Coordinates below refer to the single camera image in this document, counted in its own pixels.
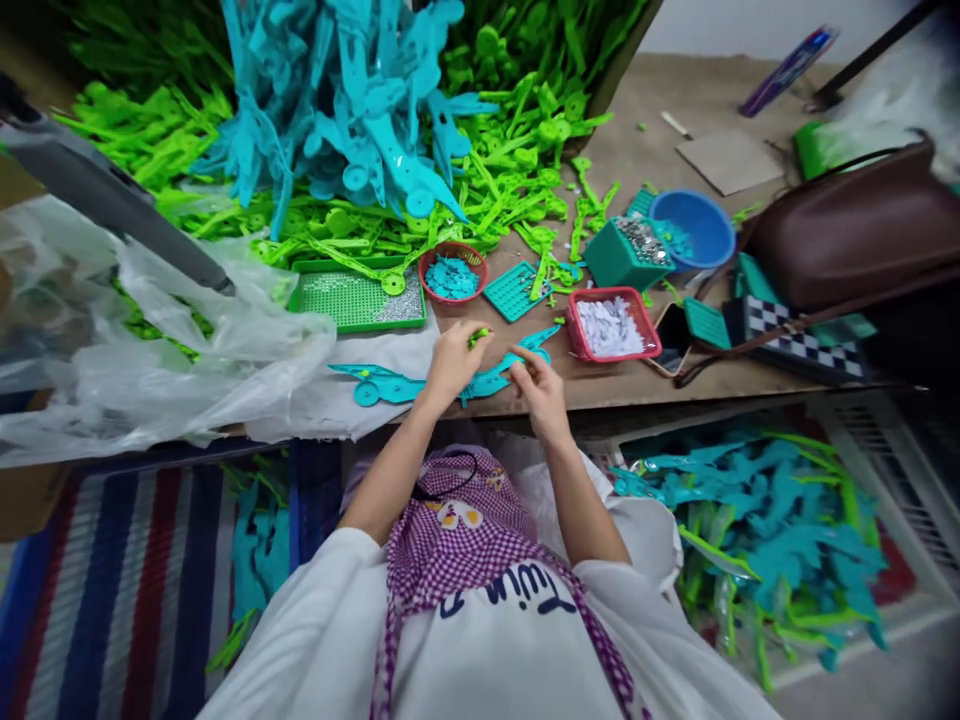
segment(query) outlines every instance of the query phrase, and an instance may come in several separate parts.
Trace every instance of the smartphone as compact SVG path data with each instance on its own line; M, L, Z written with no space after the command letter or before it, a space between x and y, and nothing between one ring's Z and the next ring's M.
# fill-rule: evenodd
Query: smartphone
M670 303L657 319L657 335L663 352L655 358L645 359L661 375L676 377L690 354L693 338L687 325L687 313L676 303Z

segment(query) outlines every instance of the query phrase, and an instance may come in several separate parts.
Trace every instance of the hand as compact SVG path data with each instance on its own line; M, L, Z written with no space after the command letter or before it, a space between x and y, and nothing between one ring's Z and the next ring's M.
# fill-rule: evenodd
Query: hand
M563 401L563 380L550 364L536 353L513 346L510 352L526 363L510 366L510 377L517 384L517 397L523 397L530 412L530 424L540 442L556 447L573 442L567 406Z
M493 342L493 331L478 338L473 349L467 343L471 335L483 328L490 330L489 325L478 320L458 320L437 340L427 374L427 385L421 395L438 412L446 410L457 399L457 395L480 369L483 354Z

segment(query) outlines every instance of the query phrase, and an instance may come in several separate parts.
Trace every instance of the purple checkered scarf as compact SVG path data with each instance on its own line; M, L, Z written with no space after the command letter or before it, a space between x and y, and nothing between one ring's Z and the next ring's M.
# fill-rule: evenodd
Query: purple checkered scarf
M483 587L525 560L544 563L570 590L611 688L629 718L634 686L620 653L587 606L580 579L537 544L536 525L503 468L488 452L472 447L469 454L441 454L427 460L420 474L420 487L442 501L411 500L390 534L386 627L377 648L371 720L390 717L397 650L406 619L433 610L458 590ZM649 718L646 710L643 717Z

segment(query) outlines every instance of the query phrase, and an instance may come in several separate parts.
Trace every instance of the black and white checkered pattern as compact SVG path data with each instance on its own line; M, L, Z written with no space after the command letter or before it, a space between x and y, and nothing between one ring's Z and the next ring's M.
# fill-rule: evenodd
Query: black and white checkered pattern
M752 295L747 300L747 339L763 335L799 315L777 303L760 300ZM777 352L786 353L799 360L817 363L828 370L839 371L853 378L864 379L866 369L856 343L844 343L835 347L823 347L811 332L784 335L764 345Z

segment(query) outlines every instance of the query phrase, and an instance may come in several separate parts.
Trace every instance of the brown leather bag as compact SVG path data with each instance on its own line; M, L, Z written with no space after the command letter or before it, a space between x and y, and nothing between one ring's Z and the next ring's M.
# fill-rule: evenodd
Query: brown leather bag
M833 168L744 223L737 251L749 246L777 294L808 314L729 350L711 350L714 357L675 379L678 387L718 359L960 277L960 197L931 174L933 143L917 133L920 142ZM727 276L738 252L697 299Z

